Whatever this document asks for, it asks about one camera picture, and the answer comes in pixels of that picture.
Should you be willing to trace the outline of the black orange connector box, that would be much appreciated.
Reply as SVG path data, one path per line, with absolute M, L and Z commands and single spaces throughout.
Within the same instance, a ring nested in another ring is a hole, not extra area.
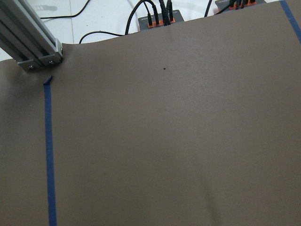
M 242 9 L 246 7 L 256 6 L 267 3 L 265 0 L 216 0 L 217 13 Z
M 159 15 L 158 15 L 159 24 L 156 24 L 154 15 L 151 15 L 151 19 L 152 19 L 152 26 L 150 26 L 147 16 L 138 18 L 138 24 L 139 24 L 140 31 L 147 31 L 147 30 L 150 30 L 153 28 L 158 28 L 158 27 L 164 26 L 163 17 L 162 17 L 161 13 L 159 13 Z M 170 21 L 170 23 L 173 24 L 173 23 L 180 23 L 180 22 L 184 22 L 184 19 L 181 15 L 180 11 L 173 10 L 173 20 Z

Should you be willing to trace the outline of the aluminium frame post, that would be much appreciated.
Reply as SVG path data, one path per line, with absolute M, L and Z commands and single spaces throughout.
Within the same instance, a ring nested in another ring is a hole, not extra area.
M 63 61 L 61 42 L 26 0 L 0 2 L 0 47 L 24 70 Z

